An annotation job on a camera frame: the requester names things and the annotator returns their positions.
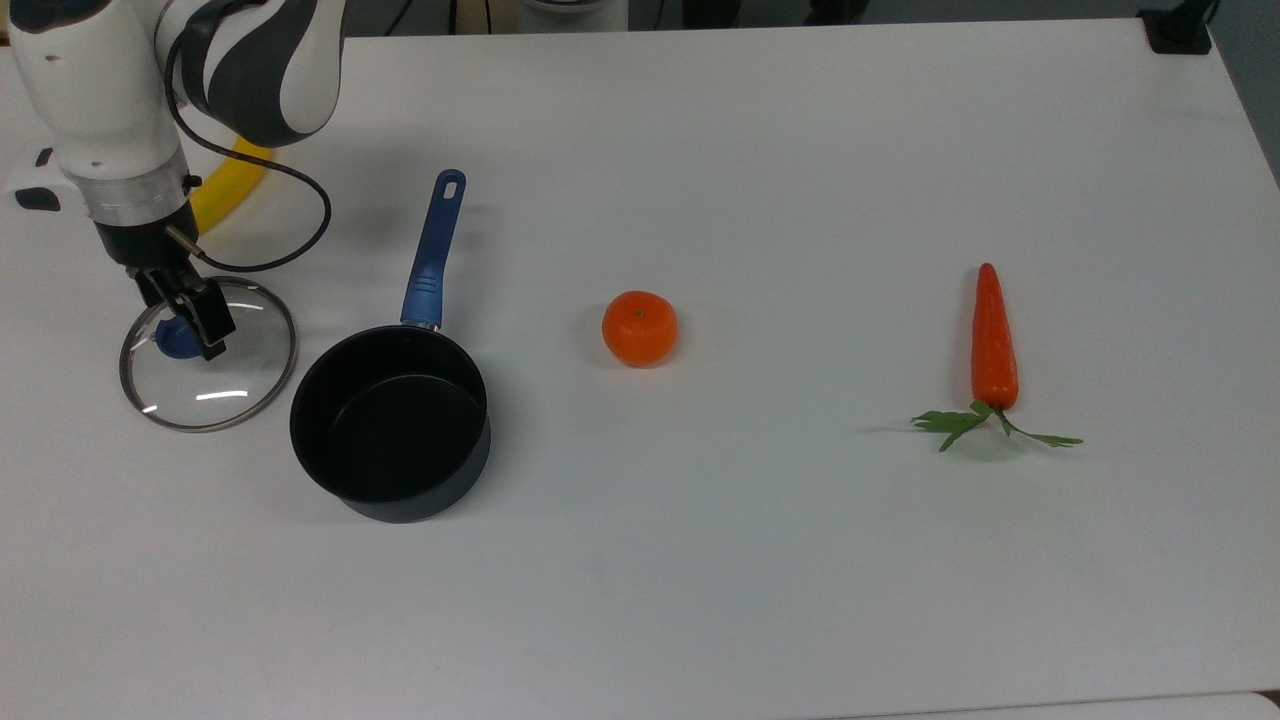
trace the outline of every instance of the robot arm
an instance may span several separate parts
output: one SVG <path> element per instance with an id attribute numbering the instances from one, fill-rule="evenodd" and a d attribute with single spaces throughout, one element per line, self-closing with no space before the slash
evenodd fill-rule
<path id="1" fill-rule="evenodd" d="M 147 305 L 187 319 L 211 359 L 234 331 L 195 240 L 187 169 L 165 100 L 174 90 L 251 142 L 280 146 L 324 126 L 338 99 L 342 0 L 12 0 L 10 42 L 54 156 L 84 196 L 108 255 Z"/>

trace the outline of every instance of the yellow cable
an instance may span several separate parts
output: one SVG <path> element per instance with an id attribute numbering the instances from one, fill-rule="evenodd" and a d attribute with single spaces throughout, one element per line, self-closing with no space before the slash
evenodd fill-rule
<path id="1" fill-rule="evenodd" d="M 270 160 L 273 151 L 259 147 L 243 137 L 236 138 L 237 152 Z M 196 227 L 204 234 L 223 222 L 253 190 L 266 168 L 230 158 L 223 160 L 205 182 L 191 192 L 191 209 L 196 213 Z"/>

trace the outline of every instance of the black cable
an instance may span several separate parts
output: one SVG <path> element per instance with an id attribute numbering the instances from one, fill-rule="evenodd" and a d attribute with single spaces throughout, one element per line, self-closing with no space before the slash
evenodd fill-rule
<path id="1" fill-rule="evenodd" d="M 399 27 L 399 22 L 404 19 L 404 13 L 408 12 L 408 6 L 412 4 L 413 0 L 404 0 L 404 4 L 401 5 L 401 12 L 396 13 L 396 19 L 392 20 L 390 27 L 387 28 L 387 32 L 383 33 L 383 37 L 389 37 L 390 33 L 396 32 L 396 28 Z"/>
<path id="2" fill-rule="evenodd" d="M 195 254 L 196 258 L 227 273 L 260 273 L 262 270 L 279 268 L 280 265 L 297 260 L 298 258 L 302 256 L 303 252 L 311 250 L 311 247 L 315 246 L 316 242 L 319 242 L 320 237 L 324 236 L 324 231 L 329 229 L 329 220 L 333 218 L 333 204 L 329 201 L 329 193 L 325 192 L 323 187 L 320 187 L 320 183 L 311 179 L 311 177 L 298 170 L 294 170 L 288 165 L 273 163 L 270 160 L 255 158 L 252 155 L 246 155 L 243 152 L 237 152 L 234 150 L 229 150 L 227 147 L 215 145 L 205 140 L 204 137 L 196 135 L 196 131 L 191 129 L 191 126 L 187 124 L 187 120 L 182 119 L 182 114 L 178 113 L 178 96 L 173 90 L 173 68 L 178 61 L 178 50 L 180 46 L 182 46 L 180 41 L 174 42 L 173 47 L 169 50 L 169 59 L 165 61 L 164 67 L 164 95 L 165 95 L 165 101 L 169 104 L 169 113 L 173 115 L 174 122 L 178 123 L 178 127 L 182 128 L 182 132 L 187 133 L 187 137 L 189 137 L 196 145 L 204 147 L 205 150 L 211 150 L 214 152 L 218 152 L 219 155 L 224 155 L 233 160 L 239 160 L 242 163 L 248 163 L 251 165 L 259 165 L 261 168 L 275 170 L 278 173 L 284 173 L 289 177 L 305 182 L 311 187 L 311 190 L 316 191 L 316 195 L 320 196 L 320 202 L 324 204 L 324 218 L 320 220 L 320 227 L 316 228 L 315 233 L 311 236 L 310 240 L 307 240 L 297 250 L 289 252 L 283 258 L 276 258 L 275 260 L 271 260 L 269 263 L 260 263 L 257 265 L 232 265 L 229 263 L 221 263 L 214 260 L 212 258 L 206 255 L 204 250 L 200 250 L 198 246 L 197 250 L 200 251 Z"/>

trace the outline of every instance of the carrot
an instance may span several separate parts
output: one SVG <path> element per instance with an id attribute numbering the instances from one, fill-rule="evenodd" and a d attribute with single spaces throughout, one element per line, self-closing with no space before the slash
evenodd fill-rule
<path id="1" fill-rule="evenodd" d="M 1082 439 L 1042 436 L 1016 428 L 1005 411 L 1018 402 L 1018 359 L 1014 356 L 1012 333 L 1005 313 L 1005 296 L 1000 291 L 1000 278 L 991 263 L 978 268 L 978 297 L 973 307 L 973 347 L 969 355 L 969 382 L 973 389 L 970 413 L 942 413 L 931 410 L 911 418 L 916 428 L 929 433 L 946 433 L 938 452 L 951 447 L 960 436 L 977 428 L 995 415 L 1006 436 L 1014 433 L 1043 442 L 1050 447 L 1070 447 Z"/>
<path id="2" fill-rule="evenodd" d="M 978 300 L 973 307 L 973 351 L 969 359 L 973 398 L 993 410 L 1018 402 L 1018 360 L 1005 314 L 1005 296 L 991 263 L 978 268 Z"/>

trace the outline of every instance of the blue pot handle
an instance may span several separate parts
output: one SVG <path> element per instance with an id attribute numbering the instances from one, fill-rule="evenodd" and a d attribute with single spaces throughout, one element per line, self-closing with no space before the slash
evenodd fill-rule
<path id="1" fill-rule="evenodd" d="M 404 305 L 401 307 L 401 323 L 406 325 L 433 331 L 440 327 L 444 260 L 449 256 L 449 243 L 453 242 L 453 228 L 458 224 L 462 191 L 466 187 L 467 177 L 462 170 L 444 170 L 435 178 L 422 237 L 417 241 L 417 255 L 413 256 L 413 272 L 408 277 L 408 290 L 404 291 Z"/>

